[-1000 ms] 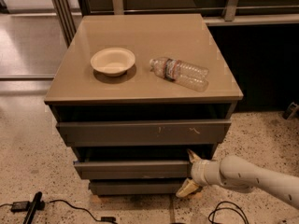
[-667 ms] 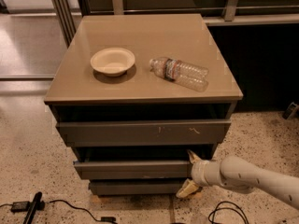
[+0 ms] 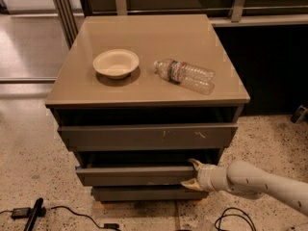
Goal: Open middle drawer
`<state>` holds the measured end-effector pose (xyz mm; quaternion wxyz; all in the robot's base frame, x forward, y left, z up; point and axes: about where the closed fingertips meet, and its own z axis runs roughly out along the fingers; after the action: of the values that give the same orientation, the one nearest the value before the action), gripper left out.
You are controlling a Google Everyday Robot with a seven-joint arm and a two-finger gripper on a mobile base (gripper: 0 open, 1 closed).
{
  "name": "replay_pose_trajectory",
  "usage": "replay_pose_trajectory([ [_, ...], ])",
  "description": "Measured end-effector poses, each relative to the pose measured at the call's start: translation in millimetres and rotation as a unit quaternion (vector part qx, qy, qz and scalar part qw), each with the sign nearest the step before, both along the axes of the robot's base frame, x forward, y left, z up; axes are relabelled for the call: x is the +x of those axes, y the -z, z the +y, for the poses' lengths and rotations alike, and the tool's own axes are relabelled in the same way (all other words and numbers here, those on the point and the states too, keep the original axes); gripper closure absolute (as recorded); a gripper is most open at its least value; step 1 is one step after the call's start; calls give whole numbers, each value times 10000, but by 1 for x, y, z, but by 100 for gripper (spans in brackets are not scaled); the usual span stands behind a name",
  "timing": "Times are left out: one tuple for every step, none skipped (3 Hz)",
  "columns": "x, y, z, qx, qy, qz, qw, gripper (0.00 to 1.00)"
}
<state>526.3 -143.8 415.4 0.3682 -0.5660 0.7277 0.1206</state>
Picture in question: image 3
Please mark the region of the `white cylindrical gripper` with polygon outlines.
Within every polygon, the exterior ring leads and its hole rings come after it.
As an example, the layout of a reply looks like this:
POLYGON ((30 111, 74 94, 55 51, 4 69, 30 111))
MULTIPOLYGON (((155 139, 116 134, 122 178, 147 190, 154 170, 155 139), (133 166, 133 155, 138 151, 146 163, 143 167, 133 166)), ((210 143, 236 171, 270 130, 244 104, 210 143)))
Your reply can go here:
POLYGON ((218 192, 229 189, 227 182, 227 173, 225 167, 215 165, 204 165, 196 159, 189 159, 193 168, 198 171, 197 180, 192 178, 182 181, 181 185, 194 191, 218 192))

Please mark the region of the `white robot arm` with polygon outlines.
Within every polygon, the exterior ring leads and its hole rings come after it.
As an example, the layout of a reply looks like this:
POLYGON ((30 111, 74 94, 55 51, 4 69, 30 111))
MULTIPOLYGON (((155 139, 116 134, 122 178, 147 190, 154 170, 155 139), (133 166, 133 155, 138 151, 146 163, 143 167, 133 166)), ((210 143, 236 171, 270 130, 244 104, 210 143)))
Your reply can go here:
POLYGON ((245 161, 227 167, 203 164, 189 159, 195 177, 183 181, 185 188, 200 192, 224 191, 244 198, 258 198, 265 193, 294 210, 308 216, 308 184, 274 175, 245 161))

